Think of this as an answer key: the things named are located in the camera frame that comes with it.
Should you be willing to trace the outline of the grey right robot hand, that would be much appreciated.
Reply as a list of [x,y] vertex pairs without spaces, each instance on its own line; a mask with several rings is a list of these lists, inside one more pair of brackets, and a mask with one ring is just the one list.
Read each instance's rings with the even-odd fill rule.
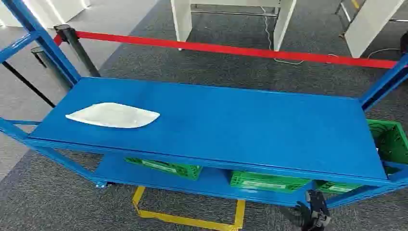
[[301,228],[302,231],[311,229],[311,211],[304,203],[297,201],[295,207],[279,207],[279,211],[293,225]]

